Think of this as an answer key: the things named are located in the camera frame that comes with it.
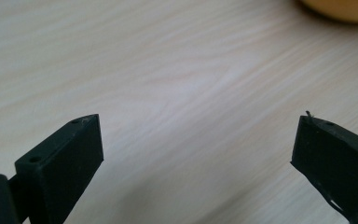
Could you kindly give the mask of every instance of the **light wood grain surface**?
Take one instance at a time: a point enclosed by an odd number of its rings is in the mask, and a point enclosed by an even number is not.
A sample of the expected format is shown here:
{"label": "light wood grain surface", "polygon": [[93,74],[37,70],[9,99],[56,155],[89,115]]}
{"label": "light wood grain surface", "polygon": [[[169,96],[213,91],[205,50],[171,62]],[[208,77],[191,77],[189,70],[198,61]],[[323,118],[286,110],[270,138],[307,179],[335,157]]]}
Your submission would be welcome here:
{"label": "light wood grain surface", "polygon": [[0,174],[99,113],[65,223],[347,223],[290,164],[310,110],[358,134],[358,26],[290,0],[0,1]]}

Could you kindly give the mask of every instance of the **orange bowl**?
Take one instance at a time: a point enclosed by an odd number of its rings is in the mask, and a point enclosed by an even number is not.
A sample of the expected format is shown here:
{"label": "orange bowl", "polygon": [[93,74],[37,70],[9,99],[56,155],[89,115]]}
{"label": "orange bowl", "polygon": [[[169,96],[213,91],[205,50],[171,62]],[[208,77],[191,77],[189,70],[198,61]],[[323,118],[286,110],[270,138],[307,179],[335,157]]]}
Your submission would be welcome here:
{"label": "orange bowl", "polygon": [[358,22],[358,0],[302,0],[302,2],[332,19]]}

